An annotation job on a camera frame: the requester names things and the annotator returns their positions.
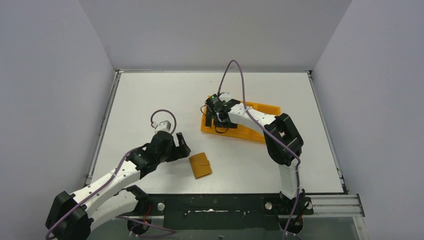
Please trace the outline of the orange leather card holder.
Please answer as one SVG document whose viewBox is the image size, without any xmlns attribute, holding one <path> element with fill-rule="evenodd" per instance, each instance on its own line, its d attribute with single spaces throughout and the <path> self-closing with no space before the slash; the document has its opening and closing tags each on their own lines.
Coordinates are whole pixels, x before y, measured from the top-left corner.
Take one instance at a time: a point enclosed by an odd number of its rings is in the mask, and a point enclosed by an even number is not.
<svg viewBox="0 0 424 240">
<path fill-rule="evenodd" d="M 190 156 L 189 163 L 196 180 L 212 174 L 210 161 L 205 152 Z"/>
</svg>

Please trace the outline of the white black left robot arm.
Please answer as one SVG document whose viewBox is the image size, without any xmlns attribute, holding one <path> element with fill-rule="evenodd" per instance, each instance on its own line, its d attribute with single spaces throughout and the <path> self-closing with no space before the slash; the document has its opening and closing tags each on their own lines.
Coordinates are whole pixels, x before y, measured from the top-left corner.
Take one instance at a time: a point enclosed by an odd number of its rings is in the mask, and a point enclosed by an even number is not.
<svg viewBox="0 0 424 240">
<path fill-rule="evenodd" d="M 160 130 L 151 141 L 124 154 L 118 165 L 91 184 L 72 193 L 55 196 L 45 227 L 47 240 L 85 240 L 90 235 L 96 210 L 130 184 L 155 171 L 159 164 L 187 158 L 191 149 L 181 132 L 173 136 Z"/>
</svg>

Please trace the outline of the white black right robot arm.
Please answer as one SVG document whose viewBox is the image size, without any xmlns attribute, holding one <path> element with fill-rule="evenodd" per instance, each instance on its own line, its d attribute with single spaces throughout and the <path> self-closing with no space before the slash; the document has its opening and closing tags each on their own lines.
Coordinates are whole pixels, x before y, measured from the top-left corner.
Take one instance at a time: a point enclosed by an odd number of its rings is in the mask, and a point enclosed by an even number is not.
<svg viewBox="0 0 424 240">
<path fill-rule="evenodd" d="M 201 112 L 200 130 L 204 133 L 264 143 L 278 165 L 280 194 L 287 213 L 307 213 L 312 205 L 300 183 L 298 160 L 304 141 L 288 114 L 266 104 L 249 105 L 224 93 L 209 96 Z"/>
</svg>

